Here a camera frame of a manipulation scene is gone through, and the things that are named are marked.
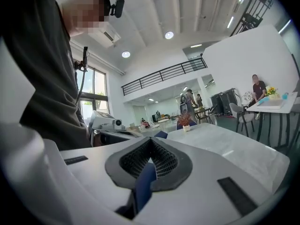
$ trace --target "wall-mounted air conditioner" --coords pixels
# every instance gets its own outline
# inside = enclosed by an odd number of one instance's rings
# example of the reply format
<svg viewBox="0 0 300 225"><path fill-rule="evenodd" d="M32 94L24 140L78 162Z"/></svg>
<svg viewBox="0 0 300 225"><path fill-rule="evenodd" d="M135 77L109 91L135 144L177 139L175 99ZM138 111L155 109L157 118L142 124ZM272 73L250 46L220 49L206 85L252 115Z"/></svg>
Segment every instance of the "wall-mounted air conditioner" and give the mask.
<svg viewBox="0 0 300 225"><path fill-rule="evenodd" d="M103 47L110 47L114 45L121 37L108 22L106 26L97 28L98 31L90 33L89 36L99 42Z"/></svg>

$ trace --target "man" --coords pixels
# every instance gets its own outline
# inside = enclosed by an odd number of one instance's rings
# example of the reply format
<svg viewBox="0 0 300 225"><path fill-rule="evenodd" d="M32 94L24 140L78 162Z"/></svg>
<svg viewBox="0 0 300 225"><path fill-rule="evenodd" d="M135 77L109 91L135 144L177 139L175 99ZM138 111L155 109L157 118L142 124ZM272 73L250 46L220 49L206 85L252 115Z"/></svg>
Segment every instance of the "man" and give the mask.
<svg viewBox="0 0 300 225"><path fill-rule="evenodd" d="M77 85L70 37L99 27L110 12L109 0L12 0L3 9L4 41L36 91L21 118L59 150L90 147L75 105Z"/></svg>
<svg viewBox="0 0 300 225"><path fill-rule="evenodd" d="M189 113L189 115L191 116L191 119L196 122L196 115L195 115L195 110L192 106L192 103L197 107L198 105L196 104L193 94L192 94L192 90L188 89L187 93L187 112Z"/></svg>
<svg viewBox="0 0 300 225"><path fill-rule="evenodd" d="M249 104L249 107L252 106L253 104L257 103L262 98L264 98L266 96L265 94L267 93L265 83L263 81L260 81L256 74L254 74L252 76L252 80L254 82L254 84L253 84L254 100ZM259 119L259 117L260 117L260 112L256 115L255 119L257 120L257 119Z"/></svg>
<svg viewBox="0 0 300 225"><path fill-rule="evenodd" d="M197 94L197 104L199 106L199 109L203 108L202 98L201 98L200 94Z"/></svg>

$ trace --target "gray chair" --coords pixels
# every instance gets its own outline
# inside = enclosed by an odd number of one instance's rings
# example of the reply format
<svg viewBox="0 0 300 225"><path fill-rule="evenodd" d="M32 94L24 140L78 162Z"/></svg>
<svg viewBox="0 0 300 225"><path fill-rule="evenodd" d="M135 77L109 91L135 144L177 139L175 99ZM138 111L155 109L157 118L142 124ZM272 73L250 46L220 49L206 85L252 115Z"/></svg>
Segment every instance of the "gray chair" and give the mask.
<svg viewBox="0 0 300 225"><path fill-rule="evenodd" d="M240 106L237 106L234 103L230 103L229 106L230 106L233 117L235 117L237 119L235 132L238 132L239 124L241 123L242 124L241 131L243 131L243 125L245 125L246 134L247 134L247 137L249 137L248 129L247 129L247 122L251 122L252 130L254 132L253 119L255 117L255 114L254 113L246 113L245 114L243 108Z"/></svg>

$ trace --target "table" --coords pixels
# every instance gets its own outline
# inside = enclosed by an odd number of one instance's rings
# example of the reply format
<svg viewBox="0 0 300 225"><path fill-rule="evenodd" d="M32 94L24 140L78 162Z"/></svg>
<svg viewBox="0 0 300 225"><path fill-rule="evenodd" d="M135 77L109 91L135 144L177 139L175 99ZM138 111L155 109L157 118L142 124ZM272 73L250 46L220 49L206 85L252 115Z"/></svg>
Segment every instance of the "table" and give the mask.
<svg viewBox="0 0 300 225"><path fill-rule="evenodd" d="M170 132L167 139L215 152L250 174L275 193L290 160L287 156L251 138L209 123Z"/></svg>
<svg viewBox="0 0 300 225"><path fill-rule="evenodd" d="M207 121L207 118L209 118L210 122L212 123L210 116L206 116L206 111L209 111L209 110L210 110L210 108L203 108L203 109L195 110L195 115L197 116L197 119L199 119L199 121L201 119L206 119L206 121Z"/></svg>
<svg viewBox="0 0 300 225"><path fill-rule="evenodd" d="M158 123L163 123L163 122L167 122L169 120L169 118L166 118L166 119L163 119L163 120L160 120L160 121L158 121ZM166 125L165 125L165 123L163 123L164 124L164 132L166 132Z"/></svg>
<svg viewBox="0 0 300 225"><path fill-rule="evenodd" d="M247 111L249 112L260 112L261 116L259 119L259 128L257 133L256 140L259 141L262 133L262 126L263 126L263 114L269 113L269 131L268 131L268 141L270 140L270 130L271 130L271 114L272 113L279 113L279 139L278 139L278 147L281 146L281 136L282 136L282 114L286 114L286 142L284 146L289 145L289 139L290 139L290 112L292 109L293 104L295 103L295 100L297 98L298 93L293 92L290 94L285 100L285 103L280 109L262 109L258 106L258 103L254 104L253 106L249 107Z"/></svg>

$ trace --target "white tabletop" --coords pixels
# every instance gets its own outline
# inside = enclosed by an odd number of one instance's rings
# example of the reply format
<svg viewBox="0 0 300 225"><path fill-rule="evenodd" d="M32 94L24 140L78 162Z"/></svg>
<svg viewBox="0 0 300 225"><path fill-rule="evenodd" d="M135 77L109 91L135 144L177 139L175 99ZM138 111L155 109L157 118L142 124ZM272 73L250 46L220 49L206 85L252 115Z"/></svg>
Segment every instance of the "white tabletop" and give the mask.
<svg viewBox="0 0 300 225"><path fill-rule="evenodd" d="M158 122L165 122L165 121L168 121L169 119L168 118L166 118L166 119L162 119L162 120L160 120L160 121L158 121Z"/></svg>
<svg viewBox="0 0 300 225"><path fill-rule="evenodd" d="M170 132L167 139L215 152L250 174L275 193L290 160L287 156L231 130L203 123Z"/></svg>
<svg viewBox="0 0 300 225"><path fill-rule="evenodd" d="M284 104L280 109L264 109L257 106L258 103L256 103L253 106L249 107L247 111L265 112L265 113L290 113L292 106L294 105L295 100L297 98L297 94L298 94L297 92L293 92L292 94L289 94L287 100L284 100Z"/></svg>

